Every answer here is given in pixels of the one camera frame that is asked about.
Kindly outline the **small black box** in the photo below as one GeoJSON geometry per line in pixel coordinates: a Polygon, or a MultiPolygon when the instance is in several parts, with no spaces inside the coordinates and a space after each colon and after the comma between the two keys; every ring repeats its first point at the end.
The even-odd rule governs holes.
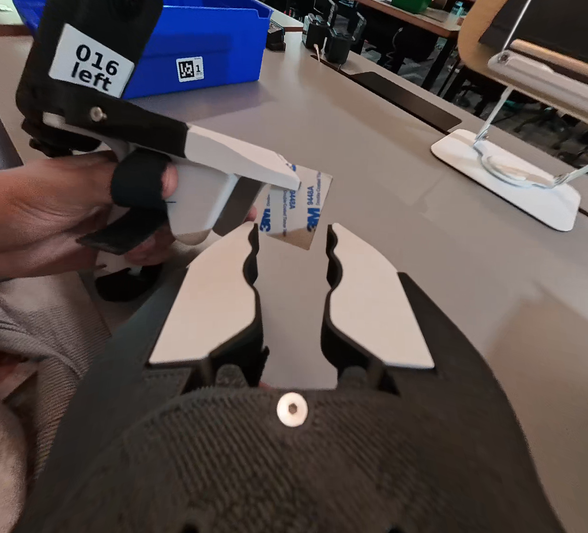
{"type": "Polygon", "coordinates": [[[280,24],[270,21],[266,36],[266,49],[283,53],[286,50],[285,29],[280,24]]]}

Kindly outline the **person's grey knit clothing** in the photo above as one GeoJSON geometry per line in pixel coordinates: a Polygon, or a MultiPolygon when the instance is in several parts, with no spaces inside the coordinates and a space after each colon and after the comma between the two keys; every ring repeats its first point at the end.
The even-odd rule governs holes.
{"type": "Polygon", "coordinates": [[[110,336],[77,272],[1,283],[1,532],[18,523],[79,382],[110,336]]]}

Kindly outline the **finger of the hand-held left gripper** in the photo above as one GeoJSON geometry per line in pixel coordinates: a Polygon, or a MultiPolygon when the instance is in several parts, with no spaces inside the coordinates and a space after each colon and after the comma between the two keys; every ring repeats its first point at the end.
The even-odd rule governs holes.
{"type": "Polygon", "coordinates": [[[259,147],[197,125],[189,125],[185,157],[193,163],[263,184],[298,191],[300,179],[286,159],[259,147]]]}
{"type": "Polygon", "coordinates": [[[259,182],[239,177],[212,231],[225,236],[246,222],[259,195],[259,182]]]}

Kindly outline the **blue bin with white tag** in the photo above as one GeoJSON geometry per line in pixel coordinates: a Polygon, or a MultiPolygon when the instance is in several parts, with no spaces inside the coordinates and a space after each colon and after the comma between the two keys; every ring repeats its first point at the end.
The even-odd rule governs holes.
{"type": "Polygon", "coordinates": [[[272,14],[258,0],[165,6],[123,98],[257,81],[272,14]]]}

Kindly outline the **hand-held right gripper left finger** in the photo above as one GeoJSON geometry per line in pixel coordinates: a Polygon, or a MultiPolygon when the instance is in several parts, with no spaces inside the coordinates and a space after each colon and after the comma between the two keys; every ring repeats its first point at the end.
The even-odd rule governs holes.
{"type": "Polygon", "coordinates": [[[150,365],[203,361],[254,322],[254,287],[244,270],[247,258],[256,254],[257,235],[257,225],[248,221],[192,261],[151,352],[150,365]]]}

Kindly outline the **person's left hand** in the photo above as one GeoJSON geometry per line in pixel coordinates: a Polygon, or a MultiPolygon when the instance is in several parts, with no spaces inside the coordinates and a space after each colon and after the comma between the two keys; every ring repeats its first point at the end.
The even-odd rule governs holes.
{"type": "Polygon", "coordinates": [[[96,267],[98,250],[77,242],[106,227],[113,152],[37,160],[1,171],[1,279],[96,267]]]}

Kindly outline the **square adhesive tape sheet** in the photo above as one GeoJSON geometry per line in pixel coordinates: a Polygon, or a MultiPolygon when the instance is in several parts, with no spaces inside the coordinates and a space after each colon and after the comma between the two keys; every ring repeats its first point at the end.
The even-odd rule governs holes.
{"type": "Polygon", "coordinates": [[[309,250],[318,228],[333,176],[322,171],[288,163],[297,174],[297,191],[272,186],[258,206],[260,235],[309,250]]]}

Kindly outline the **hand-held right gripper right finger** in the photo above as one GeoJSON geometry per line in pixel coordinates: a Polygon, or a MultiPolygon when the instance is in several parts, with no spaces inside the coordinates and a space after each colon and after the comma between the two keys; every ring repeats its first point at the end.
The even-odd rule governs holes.
{"type": "Polygon", "coordinates": [[[329,226],[332,285],[322,350],[337,368],[366,361],[433,369],[435,363],[396,267],[339,223],[329,226]]]}

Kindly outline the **white tablet stand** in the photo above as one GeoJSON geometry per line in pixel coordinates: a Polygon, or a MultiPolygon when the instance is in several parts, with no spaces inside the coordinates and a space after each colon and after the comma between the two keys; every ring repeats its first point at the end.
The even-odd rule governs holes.
{"type": "Polygon", "coordinates": [[[581,195],[571,182],[587,166],[552,175],[489,140],[490,126],[513,91],[587,121],[587,62],[555,43],[533,43],[515,34],[533,0],[526,0],[502,47],[493,51],[481,37],[509,0],[479,0],[459,36],[465,66],[505,85],[477,133],[458,129],[434,143],[431,153],[451,168],[555,231],[574,228],[581,195]]]}

